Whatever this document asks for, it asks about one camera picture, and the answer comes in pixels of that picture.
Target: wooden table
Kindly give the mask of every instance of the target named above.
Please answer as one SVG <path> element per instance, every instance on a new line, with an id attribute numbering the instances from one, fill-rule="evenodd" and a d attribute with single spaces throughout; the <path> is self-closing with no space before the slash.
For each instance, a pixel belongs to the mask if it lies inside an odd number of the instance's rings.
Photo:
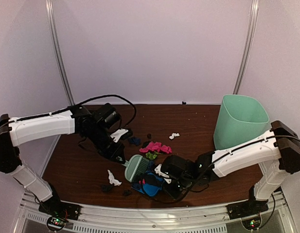
<path id="1" fill-rule="evenodd" d="M 115 107 L 123 122 L 133 113 L 129 105 Z M 212 136 L 219 108 L 218 105 L 137 105 L 137 117 L 129 127 L 142 142 L 147 141 L 146 136 L 151 133 L 153 141 L 170 146 L 173 154 L 195 161 L 198 155 L 214 150 Z M 171 141 L 171 133 L 180 133 L 180 137 Z M 190 192 L 179 203 L 161 204 L 130 188 L 130 183 L 124 178 L 124 166 L 79 148 L 80 139 L 75 134 L 62 135 L 44 173 L 44 179 L 55 186 L 62 200 L 125 208 L 201 206 L 247 199 L 250 187 L 262 177 L 259 166 L 254 165 L 210 183 L 202 193 Z M 139 153 L 140 146 L 130 145 L 127 141 L 124 144 L 127 160 Z M 89 140 L 83 145 L 94 149 Z M 161 163 L 166 156 L 160 155 L 156 163 Z M 109 184 L 108 169 L 123 183 L 103 193 L 100 185 Z M 123 192 L 127 189 L 132 190 L 132 195 L 124 197 Z M 164 195 L 157 198 L 168 201 Z"/>

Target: white backdrop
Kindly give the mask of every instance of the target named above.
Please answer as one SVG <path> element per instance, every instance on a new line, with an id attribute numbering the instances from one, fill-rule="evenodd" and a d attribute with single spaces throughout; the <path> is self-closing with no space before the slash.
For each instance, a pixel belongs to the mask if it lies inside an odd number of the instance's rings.
<path id="1" fill-rule="evenodd" d="M 0 116 L 22 117 L 66 107 L 44 0 L 0 0 Z M 20 146 L 39 174 L 53 137 Z M 0 233 L 12 232 L 24 189 L 0 173 Z"/>
<path id="2" fill-rule="evenodd" d="M 257 98 L 270 119 L 300 138 L 300 1 L 261 0 L 250 59 L 240 94 Z M 300 172 L 282 185 L 300 233 Z"/>
<path id="3" fill-rule="evenodd" d="M 218 104 L 233 92 L 250 0 L 60 0 L 53 7 L 75 102 L 113 93 L 134 103 Z"/>

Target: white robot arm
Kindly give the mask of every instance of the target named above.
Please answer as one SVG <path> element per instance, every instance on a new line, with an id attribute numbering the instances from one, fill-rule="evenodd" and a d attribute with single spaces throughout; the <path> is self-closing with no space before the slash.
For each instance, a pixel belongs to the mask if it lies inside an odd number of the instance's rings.
<path id="1" fill-rule="evenodd" d="M 195 162 L 171 155 L 160 171 L 172 178 L 165 190 L 174 199 L 195 184 L 208 184 L 242 168 L 272 161 L 261 180 L 249 191 L 245 202 L 228 205 L 231 219 L 267 210 L 266 203 L 284 179 L 300 171 L 300 140 L 295 132 L 280 121 L 259 137 L 238 146 L 200 155 Z"/>
<path id="2" fill-rule="evenodd" d="M 118 139 L 126 139 L 132 132 L 108 131 L 120 119 L 121 116 L 110 104 L 105 104 L 93 114 L 85 107 L 76 105 L 39 116 L 9 118 L 7 114 L 2 115 L 0 171 L 10 174 L 32 191 L 41 201 L 42 207 L 47 207 L 48 214 L 60 216 L 68 211 L 69 218 L 77 219 L 78 214 L 75 213 L 79 213 L 80 207 L 61 202 L 55 188 L 20 160 L 17 146 L 47 136 L 78 133 L 89 138 L 101 156 L 124 164 L 124 146 Z M 272 192 L 284 179 L 289 174 L 300 171 L 300 143 L 291 138 L 297 139 L 298 136 L 280 121 L 275 121 L 271 130 L 256 139 L 226 150 L 202 154 L 195 162 L 176 155 L 168 156 L 161 166 L 161 172 L 168 174 L 172 182 L 165 184 L 164 191 L 177 199 L 177 196 L 192 184 L 206 184 L 236 170 L 271 160 L 273 163 L 266 174 L 249 191 L 249 200 L 230 206 L 230 218 L 260 212 L 266 206 Z"/>
<path id="3" fill-rule="evenodd" d="M 101 156 L 123 164 L 124 145 L 118 140 L 131 136 L 132 131 L 108 131 L 120 119 L 121 116 L 108 103 L 94 113 L 76 105 L 68 110 L 22 118 L 9 118 L 4 114 L 0 117 L 0 172 L 11 175 L 31 191 L 42 203 L 41 211 L 54 216 L 65 216 L 67 211 L 69 218 L 77 219 L 80 207 L 61 202 L 55 188 L 20 160 L 18 146 L 48 136 L 78 133 L 89 138 Z"/>

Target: mint green trash can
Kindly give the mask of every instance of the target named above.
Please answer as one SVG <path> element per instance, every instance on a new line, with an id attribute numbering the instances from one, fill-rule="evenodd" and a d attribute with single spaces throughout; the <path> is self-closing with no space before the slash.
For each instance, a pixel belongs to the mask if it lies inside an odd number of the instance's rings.
<path id="1" fill-rule="evenodd" d="M 225 95 L 213 135 L 214 146 L 222 150 L 247 142 L 263 134 L 268 123 L 269 117 L 256 99 Z"/>

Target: white plastic piece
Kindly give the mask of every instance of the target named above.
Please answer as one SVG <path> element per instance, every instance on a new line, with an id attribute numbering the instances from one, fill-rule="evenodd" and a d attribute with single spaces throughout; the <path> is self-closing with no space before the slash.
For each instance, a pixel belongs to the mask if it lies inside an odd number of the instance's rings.
<path id="1" fill-rule="evenodd" d="M 289 173 L 285 170 L 280 170 L 279 166 L 279 160 L 275 160 L 261 180 L 255 184 L 254 195 L 256 200 L 268 200 L 271 194 L 289 176 Z"/>
<path id="2" fill-rule="evenodd" d="M 175 137 L 179 137 L 180 134 L 179 133 L 172 133 L 170 136 L 169 136 L 169 139 L 170 140 L 173 140 Z"/>
<path id="3" fill-rule="evenodd" d="M 113 134 L 111 134 L 110 137 L 113 138 L 114 142 L 118 142 L 120 140 L 121 136 L 123 136 L 127 132 L 128 132 L 127 129 L 119 129 L 119 130 L 115 131 Z"/>
<path id="4" fill-rule="evenodd" d="M 170 176 L 167 175 L 167 174 L 165 174 L 165 173 L 163 173 L 163 172 L 161 172 L 161 171 L 160 171 L 160 168 L 161 168 L 161 164 L 159 164 L 159 165 L 154 169 L 155 173 L 158 174 L 158 175 L 160 175 L 160 176 L 162 176 L 162 177 L 164 177 L 164 180 L 165 180 L 167 183 L 171 183 L 171 179 L 169 179 Z"/>
<path id="5" fill-rule="evenodd" d="M 35 173 L 24 161 L 15 171 L 9 173 L 23 187 L 34 193 L 40 201 L 46 201 L 53 196 L 53 192 L 49 184 Z"/>
<path id="6" fill-rule="evenodd" d="M 74 133 L 75 123 L 71 115 L 71 111 L 65 111 L 60 114 L 24 121 L 17 121 L 19 117 L 12 117 L 11 120 L 16 121 L 9 124 L 9 127 L 12 127 L 10 136 L 13 146 L 17 147 L 39 138 Z"/>
<path id="7" fill-rule="evenodd" d="M 122 182 L 119 182 L 118 180 L 115 179 L 114 175 L 110 170 L 108 170 L 108 173 L 109 173 L 110 184 L 113 184 L 115 186 L 120 186 L 122 184 Z"/>
<path id="8" fill-rule="evenodd" d="M 268 160 L 276 160 L 281 157 L 280 151 L 274 146 L 276 142 L 275 138 L 268 139 L 267 141 L 258 142 L 250 146 L 244 147 L 242 149 L 233 149 L 244 146 L 250 142 L 254 142 L 260 139 L 264 139 L 270 136 L 274 136 L 273 132 L 266 131 L 261 136 L 252 139 L 248 142 L 240 144 L 238 146 L 226 149 L 226 150 L 216 150 L 212 156 L 212 161 L 220 158 L 222 155 L 230 152 L 230 155 L 222 158 L 214 164 L 213 171 L 218 177 L 224 177 L 234 171 L 240 170 L 242 168 L 265 162 Z"/>

